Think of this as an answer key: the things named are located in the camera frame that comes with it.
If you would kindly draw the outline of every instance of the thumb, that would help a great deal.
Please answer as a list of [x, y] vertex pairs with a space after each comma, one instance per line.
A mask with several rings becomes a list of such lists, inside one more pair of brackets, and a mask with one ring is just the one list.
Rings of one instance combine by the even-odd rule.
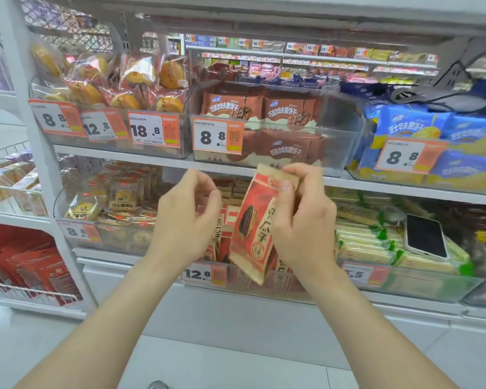
[[292, 228], [293, 205], [295, 191], [289, 180], [284, 180], [276, 200], [276, 212], [273, 219], [273, 227], [286, 230]]
[[212, 235], [220, 218], [222, 206], [221, 192], [218, 189], [211, 191], [204, 213], [196, 220], [200, 232]]

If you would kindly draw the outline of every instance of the white drawer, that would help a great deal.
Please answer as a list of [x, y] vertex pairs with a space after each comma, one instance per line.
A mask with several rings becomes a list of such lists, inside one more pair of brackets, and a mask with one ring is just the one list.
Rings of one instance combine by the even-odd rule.
[[[78, 261], [84, 263], [84, 275], [99, 303], [131, 267], [87, 258]], [[449, 327], [442, 314], [418, 319], [414, 311], [387, 311], [396, 327], [422, 350]], [[174, 283], [144, 334], [349, 369], [335, 335], [311, 304]]]

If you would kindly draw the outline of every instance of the person's left hand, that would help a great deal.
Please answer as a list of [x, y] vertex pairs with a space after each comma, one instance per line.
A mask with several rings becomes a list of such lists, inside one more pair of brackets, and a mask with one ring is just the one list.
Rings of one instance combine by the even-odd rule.
[[[197, 204], [206, 206], [200, 216]], [[189, 169], [158, 201], [155, 230], [144, 260], [163, 263], [174, 275], [180, 275], [207, 248], [221, 208], [221, 194], [212, 179]]]

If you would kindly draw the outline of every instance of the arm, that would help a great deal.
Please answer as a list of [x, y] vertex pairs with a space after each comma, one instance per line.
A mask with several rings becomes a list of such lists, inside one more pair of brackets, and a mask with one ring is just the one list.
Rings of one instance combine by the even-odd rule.
[[322, 171], [305, 164], [283, 170], [301, 177], [301, 201], [283, 185], [272, 237], [335, 333], [361, 389], [457, 389], [353, 285], [334, 259], [336, 206], [325, 196]]
[[[200, 217], [195, 215], [195, 200], [207, 203]], [[156, 306], [182, 271], [207, 247], [220, 209], [221, 196], [214, 182], [201, 172], [189, 170], [160, 199], [146, 256], [91, 317], [14, 389], [38, 389], [48, 383], [57, 389], [117, 388]]]

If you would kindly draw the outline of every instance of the forearm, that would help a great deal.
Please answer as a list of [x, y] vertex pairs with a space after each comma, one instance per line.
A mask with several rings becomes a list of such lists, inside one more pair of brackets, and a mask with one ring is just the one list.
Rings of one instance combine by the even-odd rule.
[[307, 290], [346, 355], [361, 389], [457, 389], [339, 268]]
[[143, 259], [119, 287], [14, 389], [114, 389], [156, 306], [176, 279]]

